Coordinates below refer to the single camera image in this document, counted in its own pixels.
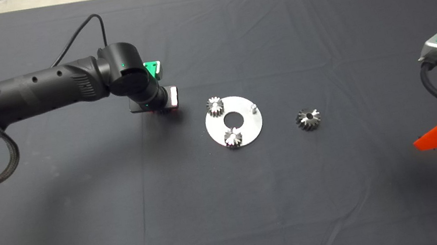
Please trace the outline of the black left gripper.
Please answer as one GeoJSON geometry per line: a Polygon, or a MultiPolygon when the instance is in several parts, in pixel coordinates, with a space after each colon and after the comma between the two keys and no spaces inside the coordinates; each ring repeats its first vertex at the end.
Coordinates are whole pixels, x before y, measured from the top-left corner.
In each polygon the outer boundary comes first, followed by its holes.
{"type": "Polygon", "coordinates": [[[179,90],[178,87],[164,86],[159,87],[157,94],[148,102],[135,102],[129,100],[129,110],[131,113],[154,114],[155,112],[169,111],[179,108],[179,90]]]}

